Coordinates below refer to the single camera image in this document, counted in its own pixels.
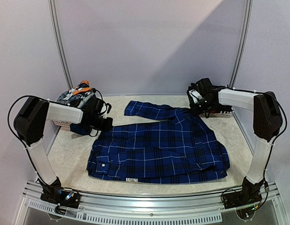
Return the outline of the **blue plaid garment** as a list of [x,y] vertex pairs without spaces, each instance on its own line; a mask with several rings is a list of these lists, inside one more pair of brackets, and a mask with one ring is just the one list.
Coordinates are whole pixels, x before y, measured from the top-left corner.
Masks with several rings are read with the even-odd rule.
[[226,148],[190,109],[130,101],[124,114],[150,122],[101,132],[88,159],[89,176],[154,184],[192,184],[227,176]]

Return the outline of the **black t-shirt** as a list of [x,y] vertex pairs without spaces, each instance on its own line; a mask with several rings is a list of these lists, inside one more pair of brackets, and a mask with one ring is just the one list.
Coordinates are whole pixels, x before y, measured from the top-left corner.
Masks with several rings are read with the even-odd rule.
[[187,89],[187,95],[188,95],[188,96],[190,96],[190,95],[189,95],[189,91],[190,91],[190,90],[196,90],[196,91],[197,91],[197,88],[196,88],[196,86],[195,86],[195,83],[191,83],[190,86],[188,87],[188,89]]

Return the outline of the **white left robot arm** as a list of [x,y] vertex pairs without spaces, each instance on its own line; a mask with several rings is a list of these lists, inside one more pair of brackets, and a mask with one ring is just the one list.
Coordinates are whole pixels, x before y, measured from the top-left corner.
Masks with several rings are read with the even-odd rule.
[[47,121],[67,123],[70,131],[78,135],[91,135],[93,130],[111,130],[113,119],[104,115],[112,106],[96,93],[98,90],[95,88],[75,87],[62,93],[56,101],[26,95],[26,102],[13,124],[8,124],[10,131],[23,144],[40,184],[49,187],[46,195],[54,203],[61,203],[65,194],[58,188],[61,182],[44,150],[45,124]]

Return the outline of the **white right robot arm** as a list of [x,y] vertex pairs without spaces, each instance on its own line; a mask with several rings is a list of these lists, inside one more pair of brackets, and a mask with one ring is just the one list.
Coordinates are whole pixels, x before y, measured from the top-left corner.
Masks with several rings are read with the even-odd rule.
[[237,200],[248,204],[262,185],[274,144],[287,128],[286,114],[272,91],[239,90],[213,85],[209,78],[191,83],[186,91],[194,114],[231,113],[240,108],[252,113],[255,146],[252,162]]

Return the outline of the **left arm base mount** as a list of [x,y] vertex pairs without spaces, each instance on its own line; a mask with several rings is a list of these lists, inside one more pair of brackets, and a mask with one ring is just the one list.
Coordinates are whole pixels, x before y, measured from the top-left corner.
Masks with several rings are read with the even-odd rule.
[[78,209],[81,197],[82,195],[74,189],[51,187],[43,188],[40,199],[59,206]]

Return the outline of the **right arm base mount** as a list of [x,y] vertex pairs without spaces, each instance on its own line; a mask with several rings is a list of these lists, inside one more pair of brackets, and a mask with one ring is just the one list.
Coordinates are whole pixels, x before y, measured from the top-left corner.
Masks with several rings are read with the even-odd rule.
[[231,188],[222,192],[220,198],[225,209],[237,208],[241,206],[250,205],[250,211],[257,211],[268,199],[268,192],[266,192],[265,198],[262,198],[261,193],[258,191],[249,197],[248,200],[243,199],[242,191],[236,191]]

